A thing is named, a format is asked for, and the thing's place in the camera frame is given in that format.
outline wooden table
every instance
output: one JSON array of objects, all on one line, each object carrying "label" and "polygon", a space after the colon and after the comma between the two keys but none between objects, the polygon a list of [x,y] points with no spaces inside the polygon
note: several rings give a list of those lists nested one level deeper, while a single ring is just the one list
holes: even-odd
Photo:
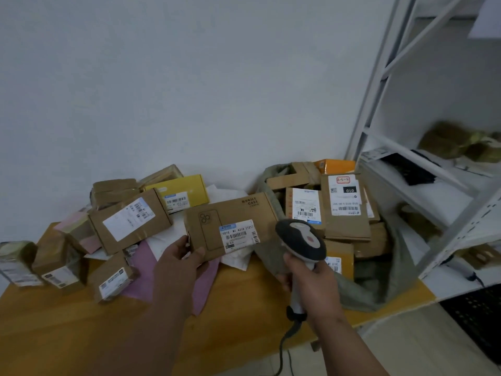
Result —
[{"label": "wooden table", "polygon": [[[47,229],[43,238],[52,232]],[[99,264],[92,260],[91,271]],[[417,281],[376,313],[346,311],[346,315],[358,326],[434,300]],[[246,272],[220,265],[202,314],[185,323],[173,374],[211,375],[276,353],[291,326],[285,317],[288,303],[287,293],[256,256]],[[0,298],[2,375],[77,376],[95,357],[122,340],[147,307],[147,303],[127,297],[98,305],[90,288],[63,297],[51,286],[21,289],[10,285]],[[285,344],[292,347],[313,339],[315,335],[305,324]],[[124,356],[134,356],[134,351]]]}]

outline left hand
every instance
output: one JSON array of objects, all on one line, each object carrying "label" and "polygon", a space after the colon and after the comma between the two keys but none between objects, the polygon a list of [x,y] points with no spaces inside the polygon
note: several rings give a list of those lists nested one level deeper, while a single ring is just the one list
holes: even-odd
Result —
[{"label": "left hand", "polygon": [[205,249],[198,248],[182,260],[188,252],[184,235],[167,247],[154,269],[153,308],[181,309],[184,317],[191,315],[191,294],[195,281],[208,268],[203,263]]}]

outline gray bag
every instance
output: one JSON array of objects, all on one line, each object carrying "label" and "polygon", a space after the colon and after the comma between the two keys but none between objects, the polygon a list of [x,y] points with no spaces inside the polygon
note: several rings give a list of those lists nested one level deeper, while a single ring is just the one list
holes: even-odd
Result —
[{"label": "gray bag", "polygon": [[[285,214],[277,196],[266,184],[266,179],[287,175],[289,172],[289,164],[270,166],[258,180],[256,192],[265,192],[268,195],[279,219],[285,219]],[[417,270],[402,235],[392,227],[391,220],[385,221],[393,239],[391,259],[381,257],[357,262],[354,270],[355,281],[335,273],[341,304],[345,309],[367,312],[379,310],[393,298],[412,287],[417,280]],[[288,273],[283,260],[285,253],[283,246],[258,248],[255,252],[266,269],[274,276]]]}]

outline floor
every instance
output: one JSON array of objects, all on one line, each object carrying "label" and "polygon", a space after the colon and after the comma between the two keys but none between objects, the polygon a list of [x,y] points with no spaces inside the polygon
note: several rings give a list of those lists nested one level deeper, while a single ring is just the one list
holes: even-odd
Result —
[{"label": "floor", "polygon": [[[438,304],[392,317],[365,337],[391,376],[501,376],[501,371]],[[321,351],[305,344],[291,349],[295,376],[326,375]],[[284,354],[283,376],[291,376]],[[218,376],[268,376],[277,372],[278,354]]]}]

